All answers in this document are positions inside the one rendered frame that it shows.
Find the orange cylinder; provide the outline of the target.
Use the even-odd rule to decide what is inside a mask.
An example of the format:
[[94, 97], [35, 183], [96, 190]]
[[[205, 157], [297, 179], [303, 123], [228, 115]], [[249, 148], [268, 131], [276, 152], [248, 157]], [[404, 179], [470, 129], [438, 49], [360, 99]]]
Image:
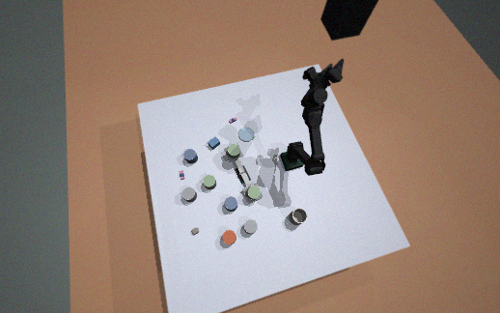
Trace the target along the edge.
[[222, 239], [226, 244], [233, 244], [236, 241], [236, 233], [232, 230], [227, 230], [224, 232]]

